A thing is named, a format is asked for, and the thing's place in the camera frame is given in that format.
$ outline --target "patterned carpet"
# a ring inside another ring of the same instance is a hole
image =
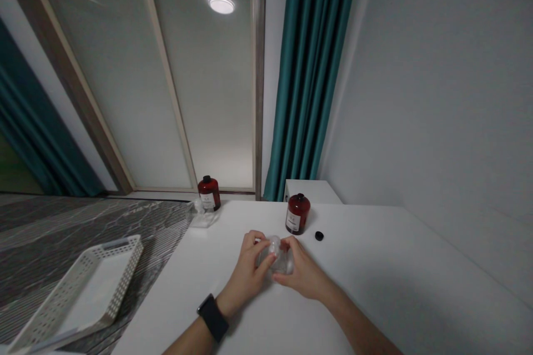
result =
[[[79,254],[140,234],[143,254],[115,323],[63,348],[109,354],[187,231],[175,201],[0,194],[0,343],[11,342]]]

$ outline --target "white tray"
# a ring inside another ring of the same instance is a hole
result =
[[[7,355],[46,353],[111,325],[142,251],[140,235],[83,251]]]

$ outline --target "amber bottle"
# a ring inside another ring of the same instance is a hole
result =
[[[285,227],[291,234],[301,235],[304,232],[310,209],[311,203],[302,193],[293,195],[289,199]]]
[[[204,176],[204,179],[198,183],[198,193],[204,209],[213,208],[216,211],[220,208],[220,191],[216,179],[212,179],[209,175]]]

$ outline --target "smartwatch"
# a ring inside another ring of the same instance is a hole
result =
[[[220,342],[228,331],[229,324],[218,309],[213,294],[209,294],[204,302],[198,307],[198,315],[202,317],[207,328],[216,342]]]

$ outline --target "round ceiling lamp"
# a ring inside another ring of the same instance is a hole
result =
[[[235,3],[231,0],[208,0],[209,6],[220,14],[231,14],[235,10]]]

